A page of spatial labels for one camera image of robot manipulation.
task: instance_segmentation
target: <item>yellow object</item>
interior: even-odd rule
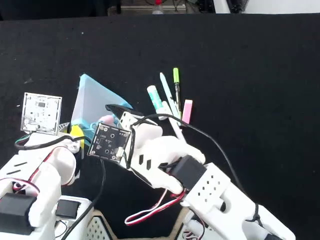
[[[74,137],[82,137],[84,136],[84,132],[82,131],[82,129],[78,126],[78,125],[73,125],[71,127],[71,132],[70,134]],[[81,140],[81,144],[80,144],[82,150],[84,151],[85,150],[85,140]]]

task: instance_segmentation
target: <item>black strap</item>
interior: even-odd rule
[[[253,218],[251,220],[247,220],[247,222],[255,222],[257,221],[260,227],[264,227],[264,225],[262,224],[261,220],[260,220],[260,215],[259,215],[259,204],[256,203],[255,204],[255,210],[254,210],[254,214],[253,214]]]

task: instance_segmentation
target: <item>bottle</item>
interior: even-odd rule
[[[155,5],[152,14],[164,14],[164,9],[162,7],[162,0],[155,0]]]

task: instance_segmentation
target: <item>teal marker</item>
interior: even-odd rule
[[[150,99],[152,101],[152,104],[154,106],[155,112],[157,114],[165,114],[166,109],[164,108],[164,106],[162,104],[162,101],[160,99],[160,96],[159,96],[159,93],[157,91],[156,86],[155,85],[148,86],[146,88],[146,90],[148,91],[148,94],[149,94]],[[166,116],[159,116],[158,118],[159,118],[159,120],[164,120],[167,117]]]

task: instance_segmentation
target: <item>pink marker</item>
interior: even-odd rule
[[[182,114],[182,121],[189,124],[191,117],[191,109],[192,109],[192,100],[185,100]]]

